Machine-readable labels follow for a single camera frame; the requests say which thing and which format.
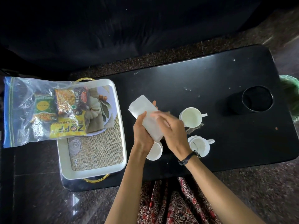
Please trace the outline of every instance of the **patterned skirt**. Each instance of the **patterned skirt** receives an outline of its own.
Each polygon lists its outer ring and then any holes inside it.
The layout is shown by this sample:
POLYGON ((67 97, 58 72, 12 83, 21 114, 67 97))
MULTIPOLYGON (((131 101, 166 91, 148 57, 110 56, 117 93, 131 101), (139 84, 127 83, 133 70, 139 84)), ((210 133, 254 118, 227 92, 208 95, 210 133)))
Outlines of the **patterned skirt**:
POLYGON ((146 182, 138 223, 221 223, 191 177, 146 182))

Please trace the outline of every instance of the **white cup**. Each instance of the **white cup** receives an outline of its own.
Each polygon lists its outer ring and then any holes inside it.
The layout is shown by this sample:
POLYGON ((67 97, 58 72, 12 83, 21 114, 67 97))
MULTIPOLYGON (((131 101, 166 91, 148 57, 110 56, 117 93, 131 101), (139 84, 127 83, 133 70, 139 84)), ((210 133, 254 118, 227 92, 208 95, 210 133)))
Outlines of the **white cup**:
POLYGON ((147 159, 149 160, 157 160, 161 157, 163 152, 163 146, 160 142, 154 142, 152 148, 150 149, 149 154, 147 155, 147 159))
POLYGON ((189 146, 192 151, 197 151, 201 157, 205 157, 210 152, 210 144, 213 144, 215 140, 206 140, 200 136, 191 136, 188 138, 189 146))
POLYGON ((183 121, 185 127, 195 128, 202 123, 202 118, 207 114, 201 114, 201 112, 194 107, 186 108, 179 115, 179 120, 183 121))

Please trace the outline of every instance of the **tissue paper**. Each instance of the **tissue paper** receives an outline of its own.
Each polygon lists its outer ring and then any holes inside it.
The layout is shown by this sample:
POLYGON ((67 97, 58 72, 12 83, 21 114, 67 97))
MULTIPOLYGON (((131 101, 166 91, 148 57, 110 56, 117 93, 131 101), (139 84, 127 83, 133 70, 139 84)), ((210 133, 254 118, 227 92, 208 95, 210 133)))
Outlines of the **tissue paper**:
POLYGON ((146 111, 147 115, 144 117, 142 125, 155 142, 159 142, 162 139, 164 135, 157 124, 157 121, 155 118, 150 116, 150 114, 157 111, 157 109, 144 95, 141 95, 133 101, 128 110, 135 118, 146 111))

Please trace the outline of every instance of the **black bracelet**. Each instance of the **black bracelet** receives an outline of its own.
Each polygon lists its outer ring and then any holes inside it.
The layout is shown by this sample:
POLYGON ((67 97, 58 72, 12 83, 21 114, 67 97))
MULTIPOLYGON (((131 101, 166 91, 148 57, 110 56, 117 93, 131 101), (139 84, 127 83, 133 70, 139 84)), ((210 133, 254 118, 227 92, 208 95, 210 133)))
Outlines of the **black bracelet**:
POLYGON ((190 153, 185 159, 183 159, 182 161, 178 161, 178 163, 183 166, 186 165, 189 161, 189 159, 193 156, 196 155, 198 158, 201 158, 200 154, 197 151, 193 151, 192 153, 190 153))

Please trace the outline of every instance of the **hand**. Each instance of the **hand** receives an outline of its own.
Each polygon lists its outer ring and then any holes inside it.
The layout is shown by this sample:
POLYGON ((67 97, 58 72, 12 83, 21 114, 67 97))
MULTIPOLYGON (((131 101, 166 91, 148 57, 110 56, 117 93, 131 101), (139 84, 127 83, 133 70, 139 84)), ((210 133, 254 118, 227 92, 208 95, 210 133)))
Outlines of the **hand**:
POLYGON ((167 112, 157 111, 151 115, 157 117, 157 123, 164 134, 168 148, 180 161, 185 159, 192 150, 187 140, 183 121, 167 112))
POLYGON ((142 125, 144 117, 147 115, 147 112, 142 113, 136 119, 134 124, 134 149, 140 150, 142 153, 148 155, 150 149, 154 144, 154 140, 149 135, 145 127, 142 125))

